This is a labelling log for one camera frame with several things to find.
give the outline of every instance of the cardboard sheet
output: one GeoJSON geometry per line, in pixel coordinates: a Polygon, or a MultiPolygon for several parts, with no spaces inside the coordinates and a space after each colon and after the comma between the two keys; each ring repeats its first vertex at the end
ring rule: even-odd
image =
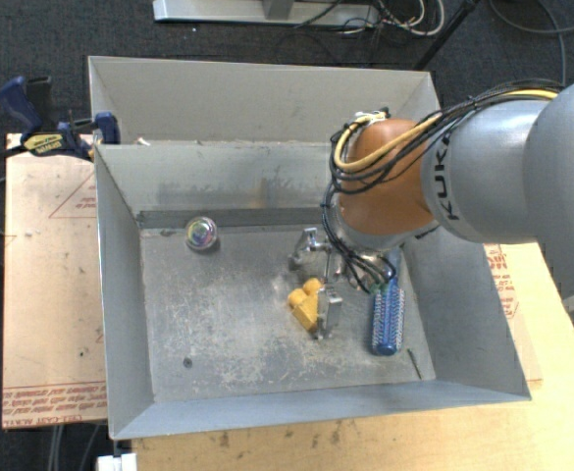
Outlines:
{"type": "Polygon", "coordinates": [[[105,419],[94,168],[23,154],[6,174],[2,426],[105,419]]]}

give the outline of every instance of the orange object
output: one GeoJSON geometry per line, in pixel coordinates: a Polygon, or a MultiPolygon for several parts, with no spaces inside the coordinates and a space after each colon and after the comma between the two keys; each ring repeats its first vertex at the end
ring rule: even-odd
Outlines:
{"type": "MultiPolygon", "coordinates": [[[[415,122],[406,119],[386,119],[369,126],[350,147],[347,161],[362,159],[415,125],[415,122]]],[[[388,162],[405,144],[394,148],[378,164],[388,162]]],[[[341,194],[339,209],[345,222],[363,234],[391,236],[414,231],[433,221],[433,214],[422,193],[420,154],[423,151],[424,145],[413,150],[393,168],[390,178],[397,176],[396,179],[380,183],[363,193],[341,194]]],[[[342,183],[345,189],[362,185],[359,182],[342,183]]]]}

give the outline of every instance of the cable bundle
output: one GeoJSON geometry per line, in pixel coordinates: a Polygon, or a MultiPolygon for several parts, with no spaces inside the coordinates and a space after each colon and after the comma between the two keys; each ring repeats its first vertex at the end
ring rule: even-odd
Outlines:
{"type": "Polygon", "coordinates": [[[544,79],[517,80],[504,83],[489,89],[467,101],[441,109],[427,115],[418,122],[415,127],[405,132],[398,138],[390,141],[364,158],[348,162],[350,142],[370,124],[376,124],[387,118],[389,113],[386,109],[373,113],[358,113],[355,118],[345,125],[340,131],[331,137],[330,172],[331,181],[324,194],[322,203],[322,225],[326,231],[329,242],[343,258],[347,270],[355,278],[358,285],[366,292],[379,285],[385,285],[393,277],[396,270],[392,263],[383,255],[377,255],[383,266],[391,269],[386,272],[380,266],[372,263],[369,259],[356,252],[356,250],[340,238],[333,228],[330,211],[336,211],[334,205],[335,196],[339,193],[357,194],[370,190],[380,183],[387,183],[397,179],[413,166],[433,145],[445,136],[453,134],[454,129],[468,117],[498,103],[504,103],[520,99],[553,99],[562,89],[561,84],[544,79]],[[412,152],[424,148],[417,156],[413,156],[401,170],[393,172],[395,166],[405,160],[412,152]],[[382,162],[392,151],[397,150],[390,159],[382,162]],[[369,276],[374,285],[367,285],[363,276],[369,276]]]}

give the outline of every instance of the yellow clamp label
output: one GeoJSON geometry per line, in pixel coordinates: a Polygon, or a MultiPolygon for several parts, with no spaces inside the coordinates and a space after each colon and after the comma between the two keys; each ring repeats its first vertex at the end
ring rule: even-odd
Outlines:
{"type": "Polygon", "coordinates": [[[62,148],[62,135],[59,133],[33,134],[23,146],[38,155],[62,148]]]}

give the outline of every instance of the robotic arm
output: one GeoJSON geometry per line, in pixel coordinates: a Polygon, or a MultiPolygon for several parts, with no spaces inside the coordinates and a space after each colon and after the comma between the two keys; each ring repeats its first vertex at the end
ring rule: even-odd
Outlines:
{"type": "Polygon", "coordinates": [[[424,131],[372,119],[339,148],[334,165],[346,180],[338,181],[334,228],[371,249],[436,226],[475,242],[536,240],[561,297],[574,295],[574,84],[511,85],[471,102],[431,117],[430,134],[430,119],[424,131]]]}

